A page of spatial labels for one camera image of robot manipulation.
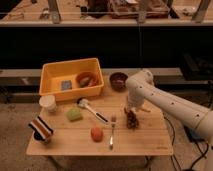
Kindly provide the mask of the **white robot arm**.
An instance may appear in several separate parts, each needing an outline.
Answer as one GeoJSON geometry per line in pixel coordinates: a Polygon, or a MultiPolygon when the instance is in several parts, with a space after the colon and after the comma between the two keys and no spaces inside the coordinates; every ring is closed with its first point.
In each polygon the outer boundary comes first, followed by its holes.
{"type": "Polygon", "coordinates": [[[167,93],[153,85],[153,75],[143,69],[126,80],[127,106],[139,108],[144,100],[159,107],[213,143],[213,110],[167,93]]]}

